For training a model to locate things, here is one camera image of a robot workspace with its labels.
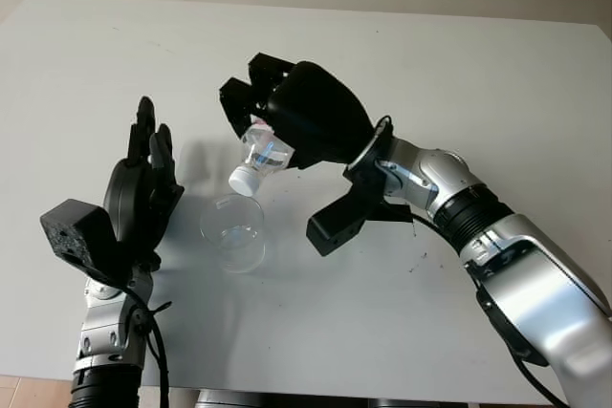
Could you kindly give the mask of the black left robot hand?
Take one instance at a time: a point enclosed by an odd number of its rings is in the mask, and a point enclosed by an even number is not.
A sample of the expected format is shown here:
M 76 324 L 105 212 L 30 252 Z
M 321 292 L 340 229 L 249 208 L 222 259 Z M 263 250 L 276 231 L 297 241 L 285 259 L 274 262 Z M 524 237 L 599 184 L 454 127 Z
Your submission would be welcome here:
M 154 272 L 156 249 L 185 192 L 177 183 L 169 127 L 157 124 L 152 100 L 141 98 L 127 156 L 114 167 L 104 196 L 117 240 L 133 265 Z

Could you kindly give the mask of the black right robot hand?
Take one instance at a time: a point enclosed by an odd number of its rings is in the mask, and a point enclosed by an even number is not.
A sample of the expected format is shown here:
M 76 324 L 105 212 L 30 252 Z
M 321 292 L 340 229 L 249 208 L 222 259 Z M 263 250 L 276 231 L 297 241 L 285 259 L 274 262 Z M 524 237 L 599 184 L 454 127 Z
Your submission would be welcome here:
M 259 53 L 248 71 L 249 82 L 232 77 L 219 90 L 224 113 L 238 137 L 253 117 L 271 126 L 294 149 L 291 168 L 348 164 L 372 139 L 373 124 L 358 98 L 317 64 Z

